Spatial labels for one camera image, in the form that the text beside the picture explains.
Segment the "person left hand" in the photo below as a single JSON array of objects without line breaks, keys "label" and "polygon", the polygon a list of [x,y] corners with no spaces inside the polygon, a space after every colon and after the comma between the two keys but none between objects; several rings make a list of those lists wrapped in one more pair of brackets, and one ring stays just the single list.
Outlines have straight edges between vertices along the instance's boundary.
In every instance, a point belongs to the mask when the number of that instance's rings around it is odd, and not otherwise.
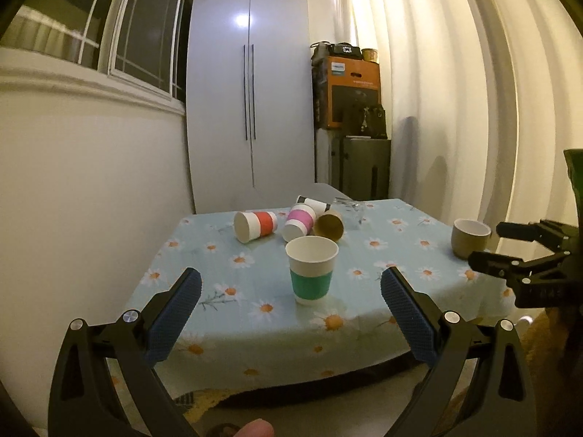
[{"label": "person left hand", "polygon": [[233,437],[274,437],[273,425],[265,419],[258,418],[248,422],[241,428],[236,428]]}]

